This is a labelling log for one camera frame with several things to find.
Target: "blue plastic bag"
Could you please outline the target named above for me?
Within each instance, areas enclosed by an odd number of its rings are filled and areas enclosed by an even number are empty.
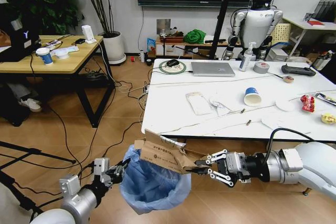
[[[131,145],[124,160],[131,158],[120,184],[120,193],[138,214],[171,209],[181,204],[191,190],[191,174],[181,175],[140,159]]]

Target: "blue and white cup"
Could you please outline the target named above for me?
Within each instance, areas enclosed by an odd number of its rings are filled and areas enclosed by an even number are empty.
[[[247,106],[258,107],[261,104],[261,96],[255,88],[248,88],[245,91],[244,102]]]
[[[45,65],[53,64],[49,48],[41,47],[36,50],[36,55],[40,56]]]

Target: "round plate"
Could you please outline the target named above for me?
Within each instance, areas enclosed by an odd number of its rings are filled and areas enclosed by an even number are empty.
[[[276,100],[275,105],[283,111],[293,111],[295,108],[291,102],[282,99]]]
[[[183,73],[185,72],[185,70],[187,69],[186,65],[180,61],[180,64],[173,66],[173,67],[168,67],[166,66],[166,63],[168,62],[168,60],[163,61],[160,63],[159,67],[160,70],[164,73],[168,73],[168,74],[178,74],[178,73]]]

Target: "silver laptop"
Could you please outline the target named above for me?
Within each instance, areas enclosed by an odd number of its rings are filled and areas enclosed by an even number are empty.
[[[191,67],[195,76],[235,76],[235,73],[227,62],[191,62]]]

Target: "computer mouse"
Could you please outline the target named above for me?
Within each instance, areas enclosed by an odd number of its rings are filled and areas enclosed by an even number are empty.
[[[176,66],[176,65],[178,65],[178,64],[180,64],[180,62],[179,62],[178,60],[175,60],[175,59],[172,59],[172,60],[170,60],[170,61],[167,61],[167,63],[166,63],[166,65],[167,65],[168,67],[173,67],[173,66]]]

